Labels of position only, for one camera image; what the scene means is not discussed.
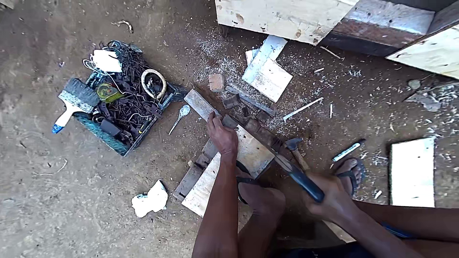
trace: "foot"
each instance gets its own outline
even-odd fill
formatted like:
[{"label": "foot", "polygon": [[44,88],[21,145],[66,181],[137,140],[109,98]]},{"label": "foot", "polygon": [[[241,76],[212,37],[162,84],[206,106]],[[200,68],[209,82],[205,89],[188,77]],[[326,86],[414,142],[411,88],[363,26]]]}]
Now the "foot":
[{"label": "foot", "polygon": [[[236,168],[236,176],[252,178],[239,168]],[[277,222],[284,213],[285,196],[281,191],[247,183],[239,183],[238,189],[241,197],[252,208],[253,215],[264,216]]]},{"label": "foot", "polygon": [[[357,180],[358,189],[360,187],[360,182],[362,181],[363,171],[360,171],[360,168],[356,166],[357,160],[355,158],[348,159],[336,170],[335,175],[351,170],[355,175],[355,179]],[[346,190],[346,192],[349,193],[349,195],[352,195],[351,179],[349,177],[340,177],[340,180],[344,187],[344,190]]]}]

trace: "plywood board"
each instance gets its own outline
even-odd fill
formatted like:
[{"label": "plywood board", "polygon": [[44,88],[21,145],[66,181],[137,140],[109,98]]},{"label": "plywood board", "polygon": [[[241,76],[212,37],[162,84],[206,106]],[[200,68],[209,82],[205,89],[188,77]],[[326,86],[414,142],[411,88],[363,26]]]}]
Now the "plywood board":
[{"label": "plywood board", "polygon": [[[249,50],[246,52],[248,66],[250,66],[256,53],[257,50]],[[277,102],[291,79],[292,76],[282,69],[276,61],[268,58],[264,65],[258,70],[250,85],[259,90],[270,100]]]},{"label": "plywood board", "polygon": [[[245,165],[253,178],[256,178],[273,160],[274,154],[241,126],[236,127],[236,132],[239,140],[237,160]],[[182,202],[185,207],[201,217],[204,217],[206,212],[219,168],[220,153],[217,153]]]},{"label": "plywood board", "polygon": [[459,25],[386,57],[389,60],[459,79]]},{"label": "plywood board", "polygon": [[358,0],[215,0],[219,24],[317,45]]},{"label": "plywood board", "polygon": [[392,144],[391,204],[435,207],[433,187],[435,138]]}]

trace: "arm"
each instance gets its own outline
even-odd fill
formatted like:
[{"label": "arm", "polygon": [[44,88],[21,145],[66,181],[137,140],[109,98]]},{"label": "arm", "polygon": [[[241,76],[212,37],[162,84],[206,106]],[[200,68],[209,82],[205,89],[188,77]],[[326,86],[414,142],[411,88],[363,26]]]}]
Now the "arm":
[{"label": "arm", "polygon": [[325,193],[325,199],[321,204],[315,203],[307,194],[303,194],[312,214],[339,225],[377,258],[423,257],[361,211],[345,192],[337,177],[324,177],[312,173],[308,173],[308,177]]},{"label": "arm", "polygon": [[207,133],[221,154],[220,168],[193,249],[194,258],[237,257],[236,132],[212,112]]}]

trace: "paint brush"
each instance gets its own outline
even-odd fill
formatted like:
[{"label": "paint brush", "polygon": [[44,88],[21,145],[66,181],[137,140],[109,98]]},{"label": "paint brush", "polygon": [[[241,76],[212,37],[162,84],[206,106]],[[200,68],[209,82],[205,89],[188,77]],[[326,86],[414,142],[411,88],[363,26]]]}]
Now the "paint brush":
[{"label": "paint brush", "polygon": [[77,78],[70,78],[62,92],[57,96],[66,107],[65,112],[54,123],[52,132],[59,133],[75,112],[91,113],[100,99],[97,93]]}]

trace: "hammer handle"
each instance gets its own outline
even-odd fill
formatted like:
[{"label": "hammer handle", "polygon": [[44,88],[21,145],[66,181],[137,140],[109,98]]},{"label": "hammer handle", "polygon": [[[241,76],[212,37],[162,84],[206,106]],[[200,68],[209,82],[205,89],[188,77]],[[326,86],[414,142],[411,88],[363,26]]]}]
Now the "hammer handle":
[{"label": "hammer handle", "polygon": [[301,156],[301,153],[299,152],[298,149],[292,151],[292,153],[295,156],[295,158],[297,159],[298,163],[300,163],[300,166],[303,169],[303,172],[308,172],[308,171],[311,170],[311,168],[306,163],[306,161],[304,161],[304,158],[303,158],[303,156]]}]

